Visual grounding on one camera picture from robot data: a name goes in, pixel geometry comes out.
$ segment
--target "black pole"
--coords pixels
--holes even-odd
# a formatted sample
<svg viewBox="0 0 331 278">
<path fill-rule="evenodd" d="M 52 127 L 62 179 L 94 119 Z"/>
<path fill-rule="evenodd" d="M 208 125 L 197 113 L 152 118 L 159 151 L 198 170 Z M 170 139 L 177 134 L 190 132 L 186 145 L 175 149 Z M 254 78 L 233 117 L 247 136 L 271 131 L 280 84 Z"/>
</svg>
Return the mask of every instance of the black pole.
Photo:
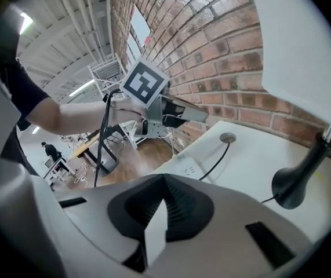
<svg viewBox="0 0 331 278">
<path fill-rule="evenodd" d="M 331 135 L 324 137 L 324 133 L 316 134 L 314 145 L 298 166 L 280 169 L 274 175 L 272 194 L 281 207 L 295 209 L 302 204 L 308 180 L 331 150 Z"/>
</svg>

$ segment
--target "ceiling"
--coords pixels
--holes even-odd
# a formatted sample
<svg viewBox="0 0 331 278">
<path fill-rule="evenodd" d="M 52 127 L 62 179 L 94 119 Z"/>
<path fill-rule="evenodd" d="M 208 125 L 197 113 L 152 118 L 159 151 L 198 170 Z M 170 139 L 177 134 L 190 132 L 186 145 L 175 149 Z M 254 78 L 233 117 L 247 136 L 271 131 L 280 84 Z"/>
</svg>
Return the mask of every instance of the ceiling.
<svg viewBox="0 0 331 278">
<path fill-rule="evenodd" d="M 20 35 L 17 56 L 30 78 L 55 101 L 100 100 L 95 85 L 68 95 L 91 80 L 88 65 L 111 53 L 110 0 L 20 0 L 17 7 L 33 23 Z"/>
</svg>

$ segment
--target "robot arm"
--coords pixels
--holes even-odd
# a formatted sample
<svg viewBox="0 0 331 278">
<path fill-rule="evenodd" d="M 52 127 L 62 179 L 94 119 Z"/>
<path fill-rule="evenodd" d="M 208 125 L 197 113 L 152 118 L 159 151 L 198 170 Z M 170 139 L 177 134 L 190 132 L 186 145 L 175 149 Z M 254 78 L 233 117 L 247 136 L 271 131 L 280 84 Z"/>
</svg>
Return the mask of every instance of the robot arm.
<svg viewBox="0 0 331 278">
<path fill-rule="evenodd" d="M 136 136 L 157 138 L 163 135 L 167 127 L 179 127 L 188 120 L 204 122 L 209 114 L 194 104 L 173 96 L 159 94 L 146 112 L 142 127 L 136 130 Z"/>
</svg>

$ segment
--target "ceiling light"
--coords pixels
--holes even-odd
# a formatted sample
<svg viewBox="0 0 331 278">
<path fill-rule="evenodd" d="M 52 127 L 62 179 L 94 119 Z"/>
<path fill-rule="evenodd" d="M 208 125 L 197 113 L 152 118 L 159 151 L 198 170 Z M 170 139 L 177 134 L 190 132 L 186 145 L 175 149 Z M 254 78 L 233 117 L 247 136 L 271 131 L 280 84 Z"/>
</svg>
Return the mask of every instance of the ceiling light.
<svg viewBox="0 0 331 278">
<path fill-rule="evenodd" d="M 23 12 L 21 16 L 24 17 L 24 22 L 22 24 L 20 34 L 22 34 L 27 29 L 27 27 L 32 23 L 31 17 L 28 16 L 26 13 Z"/>
<path fill-rule="evenodd" d="M 84 83 L 81 87 L 78 87 L 76 90 L 74 90 L 70 95 L 68 95 L 69 97 L 72 97 L 73 95 L 79 93 L 81 90 L 85 89 L 87 86 L 91 85 L 94 82 L 94 79 L 92 79 L 91 81 Z"/>
<path fill-rule="evenodd" d="M 35 134 L 37 131 L 39 131 L 40 127 L 36 127 L 34 131 L 32 131 L 32 134 Z"/>
</svg>

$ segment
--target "wall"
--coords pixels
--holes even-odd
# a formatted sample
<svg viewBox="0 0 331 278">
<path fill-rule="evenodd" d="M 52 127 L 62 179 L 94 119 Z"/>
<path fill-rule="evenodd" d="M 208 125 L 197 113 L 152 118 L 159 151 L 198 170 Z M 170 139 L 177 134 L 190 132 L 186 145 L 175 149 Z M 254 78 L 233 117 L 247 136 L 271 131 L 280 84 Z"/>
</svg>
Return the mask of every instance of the wall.
<svg viewBox="0 0 331 278">
<path fill-rule="evenodd" d="M 43 177 L 48 171 L 48 168 L 44 165 L 44 163 L 48 160 L 48 157 L 45 153 L 45 149 L 42 148 L 41 145 L 43 141 L 48 144 L 53 144 L 57 150 L 62 153 L 64 158 L 67 158 L 72 150 L 69 149 L 66 142 L 60 141 L 57 135 L 48 133 L 42 129 L 40 129 L 35 134 L 31 134 L 34 127 L 30 128 L 32 129 L 27 129 L 22 133 L 19 140 L 27 160 L 30 162 L 35 171 L 37 171 L 38 174 Z M 72 161 L 69 163 L 69 166 L 72 169 L 77 169 L 80 167 L 80 165 L 80 161 Z"/>
<path fill-rule="evenodd" d="M 206 123 L 174 130 L 178 150 L 218 120 L 310 146 L 324 122 L 268 94 L 261 85 L 263 43 L 253 0 L 111 0 L 114 50 L 126 66 L 133 5 L 151 29 L 144 58 L 170 76 L 172 95 L 206 109 Z"/>
</svg>

